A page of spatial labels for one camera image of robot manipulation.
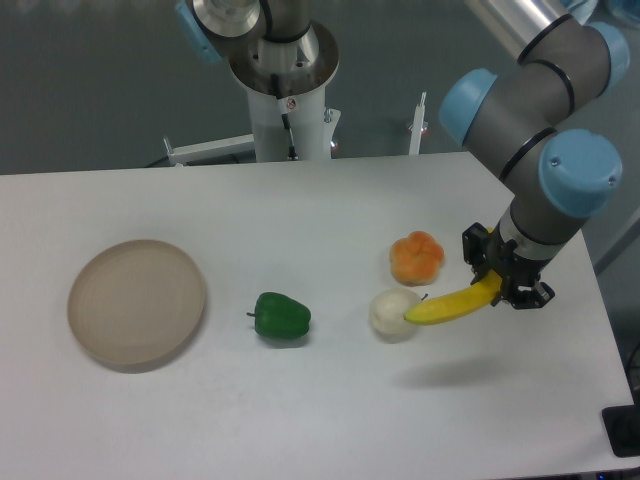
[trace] robotic arm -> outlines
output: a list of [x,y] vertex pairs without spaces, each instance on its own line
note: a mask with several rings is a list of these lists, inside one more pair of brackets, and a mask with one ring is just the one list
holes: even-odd
[[[522,68],[500,79],[470,72],[440,110],[457,143],[515,195],[491,233],[480,224],[463,233],[464,258],[474,282],[500,276],[493,305],[540,308],[554,296],[541,271],[622,174],[606,139],[555,125],[624,76],[629,49],[617,29],[581,26],[560,0],[465,1]],[[176,10],[200,55],[229,58],[247,91],[258,161],[330,158],[324,89],[338,49],[311,20],[311,0],[183,0]]]
[[475,70],[445,97],[440,121],[515,195],[496,228],[463,233],[474,282],[502,278],[492,302],[541,308],[554,296],[540,272],[594,214],[622,174],[603,137],[554,126],[617,83],[629,65],[622,34],[581,26],[555,0],[466,0],[522,66],[498,79]]
[[325,115],[324,102],[338,47],[311,0],[183,0],[176,12],[201,59],[229,59],[259,162],[331,158],[339,112]]

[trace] cable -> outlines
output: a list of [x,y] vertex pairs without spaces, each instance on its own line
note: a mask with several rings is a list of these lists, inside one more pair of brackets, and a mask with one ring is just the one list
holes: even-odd
[[260,0],[260,7],[262,7],[262,12],[264,13],[264,20],[267,26],[267,31],[264,36],[268,36],[273,29],[273,14],[271,13],[271,5],[269,5],[268,0]]
[[168,161],[168,160],[169,160],[169,156],[168,156],[168,155],[165,155],[164,157],[159,158],[158,160],[155,160],[155,161],[151,162],[151,163],[150,163],[150,164],[148,164],[148,165],[145,165],[145,166],[144,166],[144,168],[153,168],[153,167],[155,167],[156,165],[159,165],[159,164],[161,164],[162,162],[166,162],[166,161]]
[[[273,87],[273,91],[276,95],[276,100],[280,103],[284,100],[284,95],[282,94],[282,90],[280,89],[280,78],[275,73],[271,74],[271,86]],[[298,160],[298,153],[296,152],[296,145],[293,141],[293,132],[291,131],[291,124],[289,123],[289,113],[286,109],[282,109],[282,124],[284,125],[284,129],[289,134],[289,159],[290,160]]]

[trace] banana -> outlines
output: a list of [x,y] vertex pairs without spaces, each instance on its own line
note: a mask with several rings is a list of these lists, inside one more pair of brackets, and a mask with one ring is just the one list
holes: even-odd
[[469,315],[491,301],[500,292],[502,279],[493,270],[479,282],[458,292],[425,300],[404,314],[407,322],[436,325]]

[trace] beige plate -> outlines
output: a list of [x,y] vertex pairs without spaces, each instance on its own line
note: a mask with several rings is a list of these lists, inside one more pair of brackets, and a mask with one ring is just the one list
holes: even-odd
[[105,250],[80,272],[69,295],[69,325],[110,367],[147,370],[186,344],[204,301],[202,274],[186,253],[135,240]]

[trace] blue joint cap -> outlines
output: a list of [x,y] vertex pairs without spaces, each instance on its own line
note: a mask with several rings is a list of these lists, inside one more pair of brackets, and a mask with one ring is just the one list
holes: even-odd
[[611,72],[609,73],[609,83],[605,88],[605,92],[622,80],[631,62],[629,53],[629,44],[622,35],[622,32],[616,27],[604,22],[593,22],[587,26],[597,30],[609,49],[609,59],[611,61]]
[[459,146],[471,128],[493,82],[498,78],[484,68],[473,70],[456,82],[440,107],[440,123]]
[[189,40],[191,47],[196,51],[198,58],[209,65],[220,62],[222,57],[202,32],[200,25],[198,25],[184,1],[176,5],[176,13],[178,14],[182,31]]
[[622,177],[622,161],[604,137],[567,130],[549,140],[538,164],[540,186],[562,213],[589,218],[606,206]]

